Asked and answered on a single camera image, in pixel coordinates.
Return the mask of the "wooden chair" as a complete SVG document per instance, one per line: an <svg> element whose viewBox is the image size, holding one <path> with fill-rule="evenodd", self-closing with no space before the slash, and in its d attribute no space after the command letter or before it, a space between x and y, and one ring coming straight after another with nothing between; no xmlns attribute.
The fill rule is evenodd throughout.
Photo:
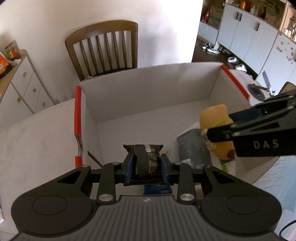
<svg viewBox="0 0 296 241"><path fill-rule="evenodd" d="M283 87L281 88L281 90L280 90L280 92L278 93L278 95L280 95L280 94L284 94L284 93L287 93L287 92L289 92L289 91L291 91L291 90L295 90L295 89L296 89L296 86L295 86L293 83L287 81L287 82L283 85Z"/></svg>
<svg viewBox="0 0 296 241"><path fill-rule="evenodd" d="M138 66L138 24L110 20L83 27L65 40L80 81L135 69Z"/></svg>

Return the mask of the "large white wall cabinet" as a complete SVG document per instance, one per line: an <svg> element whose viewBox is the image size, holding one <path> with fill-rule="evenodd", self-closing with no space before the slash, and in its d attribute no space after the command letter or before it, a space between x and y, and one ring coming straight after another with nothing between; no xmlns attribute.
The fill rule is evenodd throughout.
<svg viewBox="0 0 296 241"><path fill-rule="evenodd" d="M198 38L231 56L272 90L295 84L295 8L288 1L213 1L203 13Z"/></svg>

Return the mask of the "red cardboard box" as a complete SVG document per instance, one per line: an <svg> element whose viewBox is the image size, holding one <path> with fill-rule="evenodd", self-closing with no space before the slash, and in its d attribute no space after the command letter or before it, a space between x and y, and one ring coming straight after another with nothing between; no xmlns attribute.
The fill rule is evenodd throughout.
<svg viewBox="0 0 296 241"><path fill-rule="evenodd" d="M177 137L199 127L203 110L225 104L230 113L258 100L247 74L218 62L152 66L80 82L75 93L76 165L122 162L124 145L159 144L178 159Z"/></svg>

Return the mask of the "sneakers on floor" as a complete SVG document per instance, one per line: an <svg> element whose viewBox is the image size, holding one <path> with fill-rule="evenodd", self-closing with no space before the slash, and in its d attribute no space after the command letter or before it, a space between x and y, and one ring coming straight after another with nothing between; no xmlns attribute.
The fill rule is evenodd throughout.
<svg viewBox="0 0 296 241"><path fill-rule="evenodd" d="M213 53L213 54L219 54L220 50L215 48L214 45L212 45L210 42L204 43L202 45L202 49L206 50L209 53Z"/></svg>

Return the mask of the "black snack packet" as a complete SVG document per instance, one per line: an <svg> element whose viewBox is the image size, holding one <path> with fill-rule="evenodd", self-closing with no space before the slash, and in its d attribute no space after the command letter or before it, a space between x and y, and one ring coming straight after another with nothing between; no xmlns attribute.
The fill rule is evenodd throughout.
<svg viewBox="0 0 296 241"><path fill-rule="evenodd" d="M134 155L134 163L133 163L133 173L132 178L129 183L126 185L144 185L144 173L148 171L149 165L147 161L147 153L145 150L145 144L136 144L136 145L123 145L125 150L129 154ZM156 184L163 183L163 176L161 171L161 166L159 168L159 178L156 179Z"/></svg>

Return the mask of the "orange blue small packet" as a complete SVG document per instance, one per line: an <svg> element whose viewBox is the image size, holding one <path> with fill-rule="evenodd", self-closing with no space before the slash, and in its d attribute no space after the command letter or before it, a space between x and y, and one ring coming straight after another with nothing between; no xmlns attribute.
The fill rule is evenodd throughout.
<svg viewBox="0 0 296 241"><path fill-rule="evenodd" d="M144 193L143 195L165 195L172 194L170 185L156 184L159 178L160 156L163 145L145 144L149 169L144 173Z"/></svg>

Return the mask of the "orange snack bag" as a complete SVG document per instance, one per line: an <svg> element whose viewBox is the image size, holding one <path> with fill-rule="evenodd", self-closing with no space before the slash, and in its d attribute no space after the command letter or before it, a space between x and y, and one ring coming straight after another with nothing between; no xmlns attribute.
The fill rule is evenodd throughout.
<svg viewBox="0 0 296 241"><path fill-rule="evenodd" d="M11 70L11 66L8 63L7 59L0 54L0 77L3 78L6 76Z"/></svg>

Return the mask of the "black phone stand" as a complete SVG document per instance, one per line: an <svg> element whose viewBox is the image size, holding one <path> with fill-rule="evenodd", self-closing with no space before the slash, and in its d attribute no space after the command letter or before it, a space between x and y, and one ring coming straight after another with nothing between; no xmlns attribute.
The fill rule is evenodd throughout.
<svg viewBox="0 0 296 241"><path fill-rule="evenodd" d="M266 87L259 86L254 83L247 85L248 91L251 93L251 95L253 97L255 97L259 101L264 101L265 99L267 99L267 97L264 95L263 91L266 91L268 93L269 97L273 97L275 94L275 90L272 90L272 88L271 88L271 84L269 82L269 78L267 76L266 71L262 72L262 76L263 76L264 81L266 83Z"/></svg>

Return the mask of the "far wooden chair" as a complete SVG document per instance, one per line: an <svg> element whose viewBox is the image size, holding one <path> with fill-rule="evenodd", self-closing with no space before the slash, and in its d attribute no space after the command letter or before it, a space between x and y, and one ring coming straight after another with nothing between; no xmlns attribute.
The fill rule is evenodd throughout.
<svg viewBox="0 0 296 241"><path fill-rule="evenodd" d="M135 69L138 66L138 24L110 20L83 27L65 40L80 81Z"/></svg>

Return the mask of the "white drawer sideboard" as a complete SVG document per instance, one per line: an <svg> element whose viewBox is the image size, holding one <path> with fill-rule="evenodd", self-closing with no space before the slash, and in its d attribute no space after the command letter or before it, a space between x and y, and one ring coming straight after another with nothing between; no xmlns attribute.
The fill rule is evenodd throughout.
<svg viewBox="0 0 296 241"><path fill-rule="evenodd" d="M20 51L18 61L1 78L1 130L55 105L27 51Z"/></svg>

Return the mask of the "right wooden chair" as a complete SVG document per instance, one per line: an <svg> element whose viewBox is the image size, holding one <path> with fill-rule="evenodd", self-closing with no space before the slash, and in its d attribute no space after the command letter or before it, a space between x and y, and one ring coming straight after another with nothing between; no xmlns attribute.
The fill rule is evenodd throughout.
<svg viewBox="0 0 296 241"><path fill-rule="evenodd" d="M281 90L280 90L280 92L278 93L278 95L280 95L280 94L284 94L284 93L287 93L287 92L289 92L289 91L291 91L291 90L295 90L295 89L296 89L296 86L295 86L293 83L287 81L287 82L283 85L283 87L281 88Z"/></svg>

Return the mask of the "blue white wet wipes pack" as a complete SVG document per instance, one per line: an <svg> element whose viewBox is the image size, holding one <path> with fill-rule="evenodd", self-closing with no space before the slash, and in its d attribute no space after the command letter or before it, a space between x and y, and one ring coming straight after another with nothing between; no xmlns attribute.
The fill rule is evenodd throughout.
<svg viewBox="0 0 296 241"><path fill-rule="evenodd" d="M189 164L194 169L202 169L203 166L212 164L210 152L199 128L191 129L178 136L177 143L181 162Z"/></svg>

